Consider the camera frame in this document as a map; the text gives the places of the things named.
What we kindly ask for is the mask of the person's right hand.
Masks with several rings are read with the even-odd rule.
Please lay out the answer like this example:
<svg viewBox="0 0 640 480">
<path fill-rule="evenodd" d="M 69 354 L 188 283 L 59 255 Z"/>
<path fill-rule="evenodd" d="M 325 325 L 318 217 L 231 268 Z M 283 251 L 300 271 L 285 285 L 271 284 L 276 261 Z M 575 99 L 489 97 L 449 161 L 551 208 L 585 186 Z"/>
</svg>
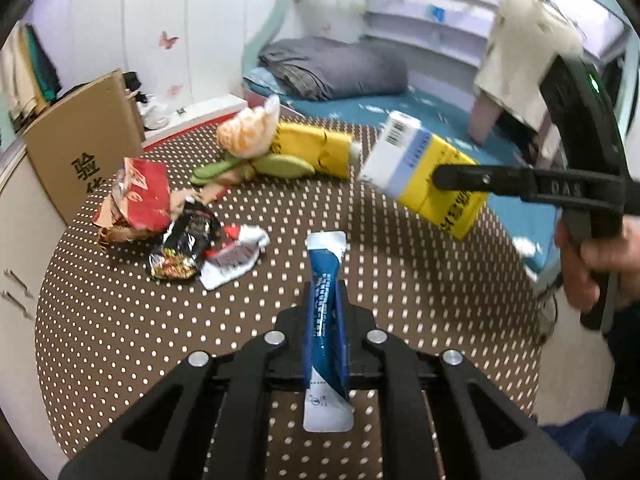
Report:
<svg viewBox="0 0 640 480">
<path fill-rule="evenodd" d="M 561 252 L 561 270 L 568 303 L 580 312 L 589 312 L 600 298 L 596 273 L 617 274 L 620 310 L 639 301 L 640 270 L 639 219 L 625 217 L 620 235 L 585 240 L 576 249 L 562 220 L 555 230 L 555 246 Z"/>
</svg>

